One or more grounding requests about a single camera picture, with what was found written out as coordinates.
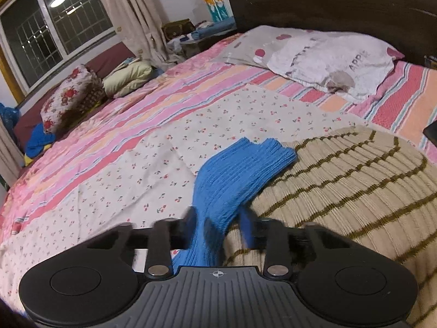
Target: folded clothes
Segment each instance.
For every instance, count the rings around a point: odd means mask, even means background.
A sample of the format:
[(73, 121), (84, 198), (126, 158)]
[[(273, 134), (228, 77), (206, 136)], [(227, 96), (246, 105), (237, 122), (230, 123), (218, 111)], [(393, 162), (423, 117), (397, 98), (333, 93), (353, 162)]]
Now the folded clothes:
[(210, 27), (195, 30), (194, 32), (191, 33), (191, 36), (193, 37), (194, 40), (198, 40), (198, 39), (212, 36), (213, 34), (216, 33), (220, 33), (226, 30), (231, 30), (236, 27), (237, 25), (235, 24), (235, 18), (229, 17), (227, 19), (224, 19), (223, 21), (215, 23)]
[(181, 265), (220, 265), (224, 235), (239, 206), (295, 159), (294, 149), (285, 148), (272, 138), (262, 144), (242, 138), (210, 158), (200, 168), (194, 184), (196, 231), (190, 248), (173, 258), (174, 270)]
[(29, 158), (35, 158), (44, 149), (45, 145), (52, 144), (55, 141), (55, 135), (52, 133), (44, 133), (42, 123), (35, 126), (32, 135), (26, 145), (26, 155)]

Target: curtain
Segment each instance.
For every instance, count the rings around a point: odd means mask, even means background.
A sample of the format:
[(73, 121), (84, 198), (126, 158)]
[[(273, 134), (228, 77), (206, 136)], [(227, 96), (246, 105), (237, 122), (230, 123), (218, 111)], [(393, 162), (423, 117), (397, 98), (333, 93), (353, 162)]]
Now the curtain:
[(17, 181), (22, 166), (23, 154), (0, 121), (0, 175), (9, 186)]
[(152, 0), (101, 0), (117, 34), (135, 55), (164, 70), (180, 61), (167, 49)]

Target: brown bag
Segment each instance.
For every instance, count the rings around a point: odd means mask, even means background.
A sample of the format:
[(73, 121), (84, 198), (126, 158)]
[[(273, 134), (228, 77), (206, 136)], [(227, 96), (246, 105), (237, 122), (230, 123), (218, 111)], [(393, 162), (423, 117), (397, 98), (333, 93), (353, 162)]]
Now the brown bag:
[(179, 37), (183, 34), (189, 34), (195, 30), (193, 23), (189, 19), (169, 22), (162, 26), (166, 41)]

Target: blue plastic bag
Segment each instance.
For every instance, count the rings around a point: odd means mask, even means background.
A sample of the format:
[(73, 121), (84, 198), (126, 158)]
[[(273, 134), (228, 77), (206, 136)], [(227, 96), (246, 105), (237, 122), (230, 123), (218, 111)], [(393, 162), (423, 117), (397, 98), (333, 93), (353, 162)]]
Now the blue plastic bag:
[(14, 127), (20, 118), (19, 111), (12, 107), (5, 107), (2, 103), (0, 103), (0, 117), (10, 137), (15, 143), (17, 143), (17, 138), (14, 134)]

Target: beige striped blanket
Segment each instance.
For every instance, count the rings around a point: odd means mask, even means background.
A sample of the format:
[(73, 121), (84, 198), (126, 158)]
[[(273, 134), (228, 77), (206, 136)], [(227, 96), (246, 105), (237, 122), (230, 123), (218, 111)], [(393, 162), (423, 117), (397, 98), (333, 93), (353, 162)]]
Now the beige striped blanket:
[[(419, 284), (408, 322), (437, 326), (437, 168), (406, 141), (370, 128), (287, 143), (298, 162), (251, 203), (260, 217), (288, 227), (318, 222), (405, 265)], [(225, 239), (225, 265), (258, 265), (236, 225)]]

